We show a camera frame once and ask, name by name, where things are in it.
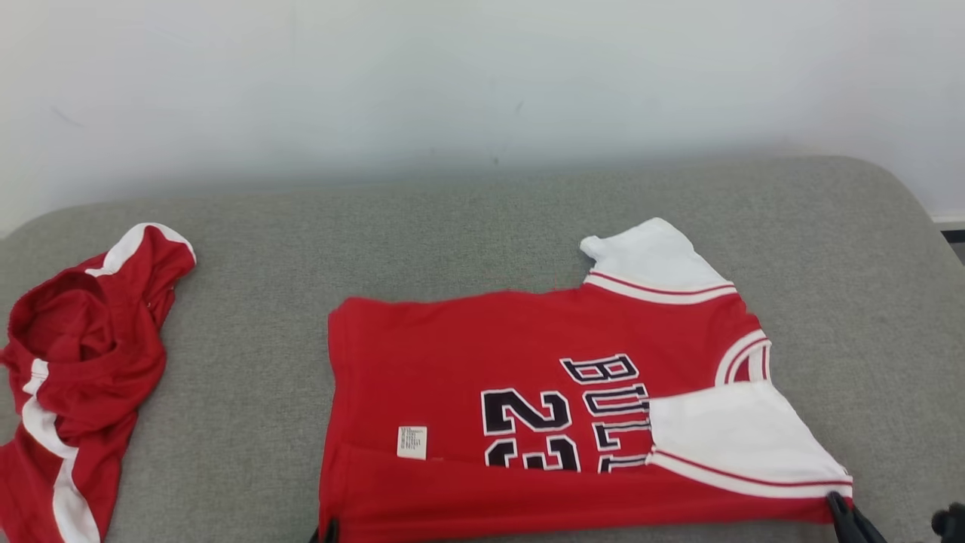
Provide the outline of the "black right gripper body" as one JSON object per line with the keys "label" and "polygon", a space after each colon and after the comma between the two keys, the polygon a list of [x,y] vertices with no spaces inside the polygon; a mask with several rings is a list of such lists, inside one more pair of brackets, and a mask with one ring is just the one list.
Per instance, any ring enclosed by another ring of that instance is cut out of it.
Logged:
{"label": "black right gripper body", "polygon": [[932,515],[932,530],[941,543],[965,542],[965,506],[951,503]]}

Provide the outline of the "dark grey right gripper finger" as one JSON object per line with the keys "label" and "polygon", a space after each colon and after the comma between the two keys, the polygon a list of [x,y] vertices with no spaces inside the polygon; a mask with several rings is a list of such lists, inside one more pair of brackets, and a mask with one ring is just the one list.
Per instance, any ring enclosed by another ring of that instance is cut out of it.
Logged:
{"label": "dark grey right gripper finger", "polygon": [[827,505],[832,515],[838,542],[886,542],[875,525],[839,492],[830,492],[827,495]]}

